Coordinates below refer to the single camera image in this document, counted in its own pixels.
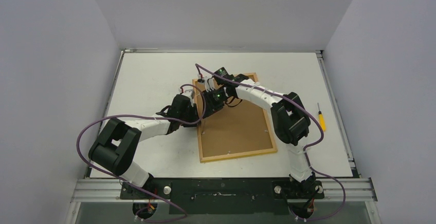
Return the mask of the yellow wooden photo frame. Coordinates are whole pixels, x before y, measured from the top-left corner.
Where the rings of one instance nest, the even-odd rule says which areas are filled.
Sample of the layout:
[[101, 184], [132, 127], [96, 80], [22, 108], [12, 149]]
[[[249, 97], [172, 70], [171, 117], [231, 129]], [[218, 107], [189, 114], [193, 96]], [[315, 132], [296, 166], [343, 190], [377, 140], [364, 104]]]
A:
[[272, 154], [278, 151], [268, 112], [246, 101], [205, 118], [197, 127], [199, 161], [236, 159]]

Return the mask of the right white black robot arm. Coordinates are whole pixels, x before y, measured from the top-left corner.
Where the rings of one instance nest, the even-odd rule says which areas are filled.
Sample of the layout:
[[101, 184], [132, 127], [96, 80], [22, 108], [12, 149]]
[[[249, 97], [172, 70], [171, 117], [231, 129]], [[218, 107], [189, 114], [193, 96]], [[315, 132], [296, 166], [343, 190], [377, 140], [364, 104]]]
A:
[[206, 98], [205, 117], [223, 109], [229, 98], [249, 102], [268, 111], [276, 137], [296, 147], [298, 154], [302, 153], [299, 140], [308, 136], [311, 121], [296, 93], [282, 94], [268, 90], [244, 74], [229, 74], [224, 67], [212, 76], [219, 87], [203, 91]]

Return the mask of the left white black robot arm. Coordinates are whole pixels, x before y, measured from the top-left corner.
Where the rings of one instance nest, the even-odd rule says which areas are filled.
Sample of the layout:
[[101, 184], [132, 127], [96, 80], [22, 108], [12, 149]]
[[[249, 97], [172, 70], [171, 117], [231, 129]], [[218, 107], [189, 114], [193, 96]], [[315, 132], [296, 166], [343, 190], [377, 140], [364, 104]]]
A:
[[88, 157], [113, 175], [133, 184], [133, 191], [138, 197], [148, 198], [153, 193], [152, 175], [133, 161], [138, 144], [149, 138], [171, 134], [180, 126], [195, 127], [198, 120], [194, 91], [187, 90], [177, 94], [171, 105], [151, 119], [109, 119], [91, 146]]

